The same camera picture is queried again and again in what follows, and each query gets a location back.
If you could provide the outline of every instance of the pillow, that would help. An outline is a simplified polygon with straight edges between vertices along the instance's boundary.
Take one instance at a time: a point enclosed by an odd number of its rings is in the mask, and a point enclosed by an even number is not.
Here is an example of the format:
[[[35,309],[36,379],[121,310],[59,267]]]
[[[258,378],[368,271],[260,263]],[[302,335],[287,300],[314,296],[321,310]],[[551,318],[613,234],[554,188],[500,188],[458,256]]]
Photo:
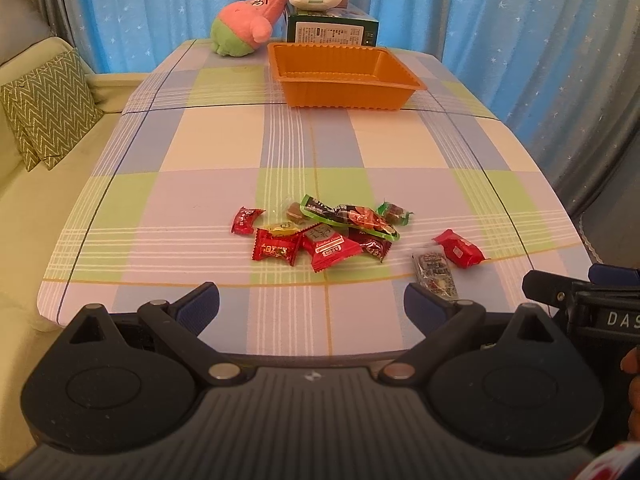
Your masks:
[[[31,0],[0,0],[0,65],[53,36]]]
[[[53,168],[104,115],[75,50],[3,85],[0,99],[27,171],[40,160]]]

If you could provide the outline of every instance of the dark red candy wrapper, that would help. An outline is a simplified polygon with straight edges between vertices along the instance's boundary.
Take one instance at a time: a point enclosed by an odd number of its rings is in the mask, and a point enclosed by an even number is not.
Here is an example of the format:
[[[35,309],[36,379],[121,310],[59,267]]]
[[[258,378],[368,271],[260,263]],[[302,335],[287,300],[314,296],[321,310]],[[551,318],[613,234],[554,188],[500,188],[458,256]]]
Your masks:
[[[254,233],[254,222],[264,209],[247,209],[241,207],[240,211],[234,218],[234,224],[231,226],[231,232],[237,235],[251,235]]]
[[[343,237],[327,224],[318,224],[302,232],[302,246],[311,254],[311,267],[320,272],[350,256],[360,254],[357,242]]]
[[[486,260],[478,247],[451,229],[447,229],[433,240],[442,246],[445,256],[462,269],[468,269]]]
[[[286,260],[293,267],[300,248],[301,235],[273,236],[265,229],[258,229],[255,235],[254,256],[256,262],[265,258],[280,258]]]
[[[385,259],[386,254],[391,248],[391,242],[389,240],[384,240],[353,228],[349,229],[349,238],[356,242],[364,252],[375,256],[380,261]]]

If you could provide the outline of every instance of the sofa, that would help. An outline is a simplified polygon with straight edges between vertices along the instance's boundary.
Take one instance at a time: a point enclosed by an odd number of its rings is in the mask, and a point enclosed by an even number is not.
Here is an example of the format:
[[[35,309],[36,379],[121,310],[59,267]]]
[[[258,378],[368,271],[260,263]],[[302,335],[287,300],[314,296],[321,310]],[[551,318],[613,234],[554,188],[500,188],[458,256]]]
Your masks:
[[[0,86],[72,47],[42,40],[0,65]],[[34,446],[20,411],[22,386],[60,333],[38,314],[36,297],[58,236],[130,94],[145,74],[95,74],[83,65],[105,113],[52,170],[26,171],[0,106],[0,471]]]

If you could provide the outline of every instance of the tablecloth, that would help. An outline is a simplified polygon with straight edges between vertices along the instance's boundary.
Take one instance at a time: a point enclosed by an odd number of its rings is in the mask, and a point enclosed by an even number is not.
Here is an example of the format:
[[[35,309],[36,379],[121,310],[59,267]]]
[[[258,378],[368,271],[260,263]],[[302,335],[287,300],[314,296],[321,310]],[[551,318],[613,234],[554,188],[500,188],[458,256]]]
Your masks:
[[[290,108],[265,49],[236,59],[183,43],[130,98],[52,254],[40,313],[65,325],[86,303],[133,312],[212,281],[220,311],[200,338],[219,351],[383,354],[423,338],[402,305],[411,254],[447,228],[490,258],[453,272],[491,312],[525,300],[529,269],[584,279],[580,238],[516,137],[434,57],[394,52],[428,86],[403,110]],[[279,221],[305,193],[415,215],[382,264],[253,262],[253,238],[229,231],[238,209]]]

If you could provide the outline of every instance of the plastic container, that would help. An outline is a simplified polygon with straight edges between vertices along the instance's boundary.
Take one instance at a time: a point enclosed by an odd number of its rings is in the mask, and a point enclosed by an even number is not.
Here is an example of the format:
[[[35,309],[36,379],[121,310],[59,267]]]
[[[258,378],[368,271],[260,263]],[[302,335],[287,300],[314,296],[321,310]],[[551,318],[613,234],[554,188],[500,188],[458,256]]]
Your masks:
[[[399,110],[426,85],[386,48],[270,43],[273,78],[292,107]]]

